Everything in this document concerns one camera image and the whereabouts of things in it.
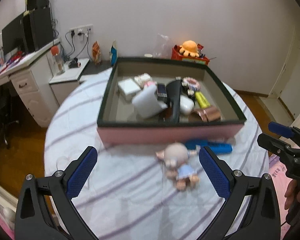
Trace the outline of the person right hand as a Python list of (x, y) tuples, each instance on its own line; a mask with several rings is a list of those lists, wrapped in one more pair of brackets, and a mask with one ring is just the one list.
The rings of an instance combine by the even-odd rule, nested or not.
[(297, 192), (296, 187), (297, 187), (297, 181), (294, 179), (291, 180), (285, 192), (285, 198), (286, 198), (285, 210), (288, 210), (290, 208), (295, 198), (300, 203), (300, 191)]

